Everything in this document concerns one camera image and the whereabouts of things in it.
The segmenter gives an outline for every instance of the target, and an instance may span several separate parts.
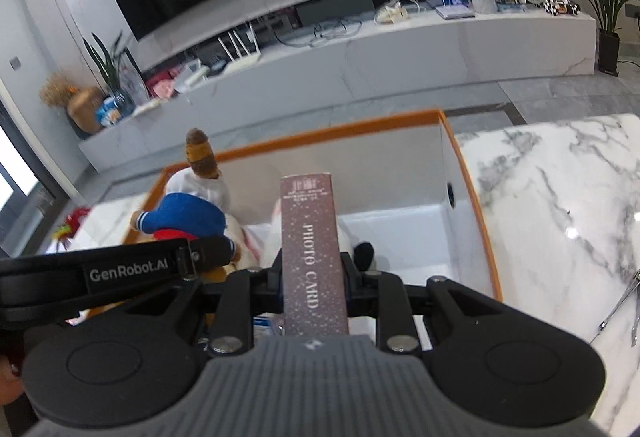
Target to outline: brown box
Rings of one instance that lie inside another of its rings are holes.
[[[286,334],[348,334],[331,175],[283,177],[280,196]]]

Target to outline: white knitted pot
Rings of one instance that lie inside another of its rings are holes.
[[[492,14],[498,12],[498,5],[495,0],[471,0],[474,11],[477,14]]]

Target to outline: gray tile floor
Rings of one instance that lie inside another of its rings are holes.
[[[640,59],[625,60],[640,63]],[[487,82],[387,96],[223,132],[210,138],[210,142],[214,151],[219,151],[305,130],[433,108],[446,111],[455,133],[603,114],[640,114],[640,67],[620,63],[618,69],[618,78],[596,72],[589,76]],[[183,148],[176,146],[100,175],[88,170],[78,183],[81,196],[76,203],[95,204],[146,191],[164,166],[182,159]]]

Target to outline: toy car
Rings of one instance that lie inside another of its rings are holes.
[[[580,6],[570,0],[545,0],[545,11],[553,16],[558,14],[578,14]]]

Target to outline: blue plush clothing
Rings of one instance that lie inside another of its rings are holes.
[[[136,221],[136,228],[143,233],[179,229],[198,239],[224,235],[225,227],[225,214],[220,208],[188,193],[165,195],[158,208],[143,212]]]

